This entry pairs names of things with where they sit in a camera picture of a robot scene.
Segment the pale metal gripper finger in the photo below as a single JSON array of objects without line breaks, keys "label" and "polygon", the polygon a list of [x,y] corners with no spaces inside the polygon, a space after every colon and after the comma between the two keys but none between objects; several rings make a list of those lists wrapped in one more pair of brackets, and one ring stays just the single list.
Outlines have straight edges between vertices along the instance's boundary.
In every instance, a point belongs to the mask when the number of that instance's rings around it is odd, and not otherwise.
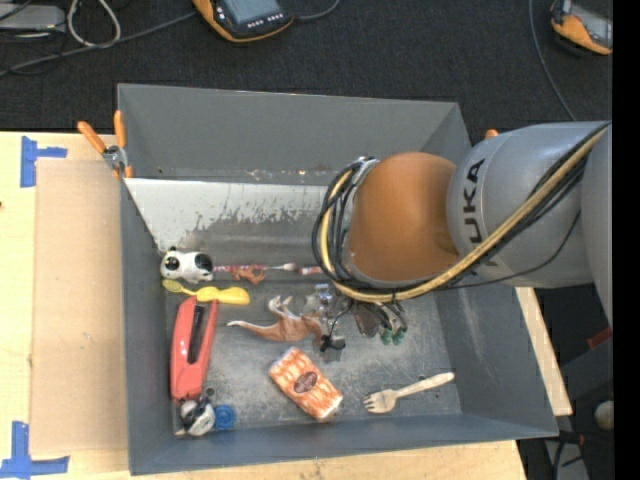
[{"label": "pale metal gripper finger", "polygon": [[302,315],[322,319],[332,302],[333,295],[327,291],[314,292],[305,297]]},{"label": "pale metal gripper finger", "polygon": [[323,335],[320,343],[320,356],[326,363],[340,361],[345,347],[344,337]]}]

